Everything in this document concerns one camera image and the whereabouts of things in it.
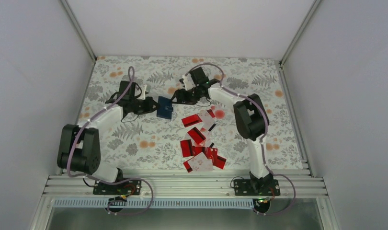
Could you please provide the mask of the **blue card holder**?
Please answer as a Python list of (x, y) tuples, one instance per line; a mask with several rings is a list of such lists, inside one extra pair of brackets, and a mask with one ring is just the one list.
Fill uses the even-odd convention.
[(159, 108), (157, 109), (156, 116), (163, 119), (172, 119), (173, 106), (169, 98), (159, 96), (158, 97)]

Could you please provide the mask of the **white floral card front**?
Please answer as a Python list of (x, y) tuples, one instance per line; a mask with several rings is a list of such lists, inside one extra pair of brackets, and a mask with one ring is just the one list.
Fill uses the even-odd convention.
[(194, 172), (213, 171), (213, 162), (204, 153), (200, 153), (188, 160), (188, 165)]

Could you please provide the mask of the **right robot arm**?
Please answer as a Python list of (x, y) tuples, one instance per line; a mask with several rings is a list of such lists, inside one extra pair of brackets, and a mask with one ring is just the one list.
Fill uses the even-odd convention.
[(240, 94), (222, 85), (218, 79), (209, 79), (200, 66), (184, 74), (183, 89), (175, 91), (174, 104), (194, 105), (201, 98), (217, 101), (233, 109), (238, 133), (247, 141), (250, 156), (251, 191), (262, 195), (269, 188), (273, 174), (265, 158), (265, 137), (269, 119), (259, 95)]

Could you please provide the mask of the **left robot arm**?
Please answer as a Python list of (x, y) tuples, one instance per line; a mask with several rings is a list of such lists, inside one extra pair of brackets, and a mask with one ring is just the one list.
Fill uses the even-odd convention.
[(67, 124), (62, 128), (57, 165), (65, 169), (69, 177), (89, 177), (105, 183), (112, 194), (124, 188), (121, 169), (101, 160), (100, 135), (108, 131), (126, 115), (152, 113), (160, 104), (146, 95), (146, 85), (121, 81), (119, 90), (105, 102), (104, 108), (82, 125)]

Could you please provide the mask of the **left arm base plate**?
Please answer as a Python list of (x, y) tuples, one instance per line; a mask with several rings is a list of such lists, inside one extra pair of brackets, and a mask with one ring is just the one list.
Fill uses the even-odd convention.
[(109, 185), (96, 182), (93, 189), (94, 195), (139, 195), (142, 182), (140, 180), (131, 180), (119, 185)]

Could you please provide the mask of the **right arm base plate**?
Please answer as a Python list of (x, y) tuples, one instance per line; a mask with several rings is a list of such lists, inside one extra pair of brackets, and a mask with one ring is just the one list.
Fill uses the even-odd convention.
[(254, 182), (251, 179), (234, 179), (231, 187), (236, 196), (280, 196), (280, 186), (277, 180), (267, 183)]

